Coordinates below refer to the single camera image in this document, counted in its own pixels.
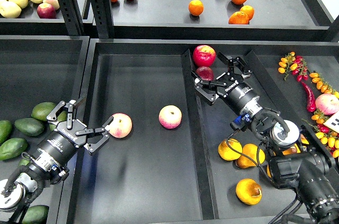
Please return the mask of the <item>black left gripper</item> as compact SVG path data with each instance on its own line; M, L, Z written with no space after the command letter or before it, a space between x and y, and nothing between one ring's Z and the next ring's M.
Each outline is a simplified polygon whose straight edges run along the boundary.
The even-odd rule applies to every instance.
M95 129L88 128L74 118L76 109L85 102L86 96L69 102L60 101L50 112L47 121L55 124L56 128L38 144L39 156L35 163L39 167L63 167L80 148L84 147L92 155L109 141L110 124L114 116L111 115L101 127ZM67 112L67 120L58 122L58 115L62 111Z

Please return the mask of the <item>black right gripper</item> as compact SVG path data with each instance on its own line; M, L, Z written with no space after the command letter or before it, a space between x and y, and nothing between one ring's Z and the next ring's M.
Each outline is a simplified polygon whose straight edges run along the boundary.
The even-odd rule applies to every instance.
M217 99L221 99L237 115L258 113L261 110L261 106L258 104L260 97L244 81L252 74L248 64L239 56L233 58L222 52L218 52L217 57L227 65L227 71L215 80L202 80L195 70L191 71L196 95L209 105L213 105Z

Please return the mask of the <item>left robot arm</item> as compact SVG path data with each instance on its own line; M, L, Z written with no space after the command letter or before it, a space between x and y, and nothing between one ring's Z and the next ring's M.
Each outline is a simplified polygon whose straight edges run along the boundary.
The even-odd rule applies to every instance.
M48 123L55 125L55 129L38 144L37 154L23 154L29 163L1 181L1 211L12 213L8 223L21 223L30 204L44 188L68 177L67 163L79 149L84 147L92 155L108 142L109 125L114 117L110 116L101 127L90 129L74 118L83 102L83 98L60 101L47 115Z

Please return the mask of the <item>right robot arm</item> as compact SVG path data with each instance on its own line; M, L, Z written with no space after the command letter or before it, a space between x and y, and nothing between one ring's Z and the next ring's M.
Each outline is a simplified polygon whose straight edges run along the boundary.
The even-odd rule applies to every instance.
M295 199L272 223L338 223L338 193L327 179L334 166L330 153L316 140L306 126L285 120L279 111L263 107L259 95L246 81L252 70L241 57L217 57L227 66L226 72L214 80L204 80L191 62L194 89L209 105L223 100L237 115L230 126L233 134L249 130L269 154L267 167L260 162L260 151L250 160L277 189L291 189Z

